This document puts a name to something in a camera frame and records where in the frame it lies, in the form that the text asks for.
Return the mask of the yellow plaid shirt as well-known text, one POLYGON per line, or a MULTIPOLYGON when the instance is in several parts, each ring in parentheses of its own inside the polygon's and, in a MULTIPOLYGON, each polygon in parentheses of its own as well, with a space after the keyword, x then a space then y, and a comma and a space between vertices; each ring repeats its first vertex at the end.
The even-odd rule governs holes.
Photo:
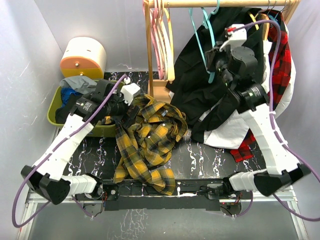
POLYGON ((133 125, 115 126, 120 160, 113 182, 132 178, 171 196, 176 187, 174 173, 162 166, 171 159, 175 144, 188 130, 186 115, 176 106, 147 94, 135 97, 132 104, 139 108, 133 125))

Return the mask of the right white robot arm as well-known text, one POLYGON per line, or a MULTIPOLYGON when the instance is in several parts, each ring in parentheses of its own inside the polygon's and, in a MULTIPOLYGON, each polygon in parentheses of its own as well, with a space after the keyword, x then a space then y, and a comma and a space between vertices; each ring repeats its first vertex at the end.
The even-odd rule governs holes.
POLYGON ((205 54, 207 65, 215 68, 218 81, 226 88, 226 97, 249 126, 265 160, 262 170, 236 172, 223 178, 215 193, 233 199, 241 191, 258 191, 268 197, 309 175, 311 170, 287 149, 269 109, 269 97, 262 85, 253 80, 258 64, 253 50, 227 40, 217 42, 205 54))

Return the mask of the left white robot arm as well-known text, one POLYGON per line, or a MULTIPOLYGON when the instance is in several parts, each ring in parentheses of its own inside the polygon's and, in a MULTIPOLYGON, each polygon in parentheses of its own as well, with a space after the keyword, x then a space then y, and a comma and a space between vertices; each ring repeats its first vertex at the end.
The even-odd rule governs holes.
POLYGON ((82 95, 71 107, 62 129, 52 144, 32 166, 21 170, 24 182, 30 189, 54 205, 68 196, 85 194, 93 200, 103 195, 102 180, 90 173, 78 176, 64 176, 64 169, 82 140, 105 117, 129 127, 138 113, 132 106, 141 88, 125 76, 120 81, 101 79, 93 92, 82 95))

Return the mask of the teal plastic hanger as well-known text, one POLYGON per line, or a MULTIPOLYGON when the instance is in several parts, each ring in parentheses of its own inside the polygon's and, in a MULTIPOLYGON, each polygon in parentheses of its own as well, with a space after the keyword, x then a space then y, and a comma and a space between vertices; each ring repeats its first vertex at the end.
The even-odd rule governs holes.
MULTIPOLYGON (((218 13, 218 11, 219 11, 219 8, 220 8, 220 0, 216 1, 216 8, 209 15, 207 14, 207 12, 206 12, 204 7, 201 8, 202 14, 203 14, 203 23, 202 23, 202 25, 204 26, 205 29, 209 30, 209 35, 210 35, 210 39, 211 39, 212 48, 215 47, 216 41, 215 41, 214 31, 213 31, 212 25, 210 23, 210 17, 212 15, 216 15, 218 13)), ((202 48, 202 44, 201 44, 197 29, 196 29, 196 25, 195 25, 195 22, 194 22, 194 19, 193 19, 193 8, 192 7, 188 9, 188 13, 189 13, 189 17, 190 17, 190 20, 191 20, 191 23, 192 23, 192 27, 193 27, 193 30, 194 30, 194 35, 195 35, 195 38, 196 38, 196 41, 197 41, 197 44, 198 44, 198 48, 199 48, 199 51, 200 51, 200 55, 202 57, 202 61, 203 61, 203 64, 205 66, 205 70, 209 74, 208 83, 211 84, 213 82, 214 78, 215 78, 215 73, 212 72, 212 71, 209 71, 208 68, 206 67, 206 63, 207 63, 207 60, 209 58, 205 57, 205 54, 204 54, 204 51, 203 51, 203 48, 202 48)))

